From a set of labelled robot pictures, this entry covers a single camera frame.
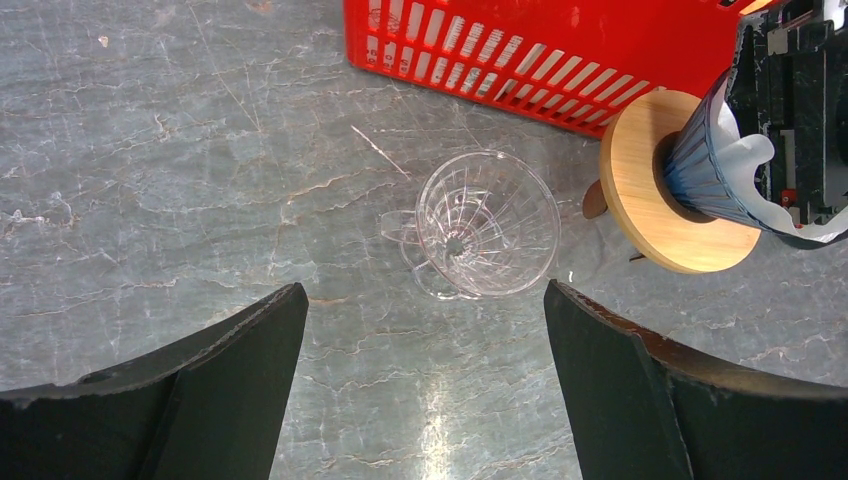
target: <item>red plastic basket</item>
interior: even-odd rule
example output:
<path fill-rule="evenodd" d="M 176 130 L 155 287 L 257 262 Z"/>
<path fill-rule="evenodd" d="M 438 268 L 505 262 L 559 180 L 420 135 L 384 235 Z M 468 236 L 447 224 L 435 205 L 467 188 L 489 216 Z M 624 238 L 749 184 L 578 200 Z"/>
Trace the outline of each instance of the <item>red plastic basket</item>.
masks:
<path fill-rule="evenodd" d="M 345 0 L 350 62 L 600 137 L 640 93 L 703 96 L 765 0 Z"/>

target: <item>wooden stand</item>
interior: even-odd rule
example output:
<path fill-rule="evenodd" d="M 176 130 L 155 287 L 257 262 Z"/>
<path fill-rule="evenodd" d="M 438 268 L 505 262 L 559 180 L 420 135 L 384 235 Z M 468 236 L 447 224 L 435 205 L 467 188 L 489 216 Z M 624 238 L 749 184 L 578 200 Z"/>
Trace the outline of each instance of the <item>wooden stand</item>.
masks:
<path fill-rule="evenodd" d="M 686 209 L 665 185 L 662 159 L 698 103 L 670 90 L 643 95 L 618 115 L 601 142 L 600 183 L 619 227 L 647 258 L 681 273 L 730 268 L 760 238 L 758 229 Z M 584 204 L 597 205 L 598 195 L 590 188 Z"/>

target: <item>marble countertop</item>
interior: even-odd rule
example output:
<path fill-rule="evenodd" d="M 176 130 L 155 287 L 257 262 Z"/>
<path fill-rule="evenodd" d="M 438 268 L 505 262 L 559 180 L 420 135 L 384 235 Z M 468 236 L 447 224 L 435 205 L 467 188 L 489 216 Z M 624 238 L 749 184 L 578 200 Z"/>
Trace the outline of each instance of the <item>marble countertop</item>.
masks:
<path fill-rule="evenodd" d="M 848 386 L 848 242 L 764 235 L 702 276 L 629 263 L 613 219 L 580 213 L 597 142 L 352 68 L 338 0 L 9 0 L 0 25 L 0 388 L 71 382 L 299 281 L 271 478 L 580 478 L 544 286 L 437 302 L 379 235 L 480 148 L 554 191 L 552 277 L 713 355 Z"/>

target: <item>blue ribbed cup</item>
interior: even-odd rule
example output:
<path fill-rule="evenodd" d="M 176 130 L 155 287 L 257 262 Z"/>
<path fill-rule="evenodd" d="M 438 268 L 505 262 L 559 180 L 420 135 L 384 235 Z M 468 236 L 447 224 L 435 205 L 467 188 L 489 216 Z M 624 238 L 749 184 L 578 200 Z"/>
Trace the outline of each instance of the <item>blue ribbed cup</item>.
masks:
<path fill-rule="evenodd" d="M 681 205 L 710 217 L 771 230 L 748 213 L 727 185 L 721 165 L 716 161 L 710 113 L 713 98 L 726 78 L 725 72 L 686 122 L 666 159 L 663 176 L 669 191 Z"/>

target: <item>clear glass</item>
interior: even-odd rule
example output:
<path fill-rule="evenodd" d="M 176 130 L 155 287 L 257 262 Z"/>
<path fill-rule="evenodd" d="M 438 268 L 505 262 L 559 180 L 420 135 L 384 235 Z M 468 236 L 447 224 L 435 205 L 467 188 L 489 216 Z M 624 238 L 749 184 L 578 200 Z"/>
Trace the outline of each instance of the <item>clear glass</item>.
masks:
<path fill-rule="evenodd" d="M 436 170 L 415 211 L 381 217 L 416 282 L 441 298 L 503 296 L 533 286 L 556 257 L 559 211 L 548 187 L 503 152 L 456 157 Z"/>

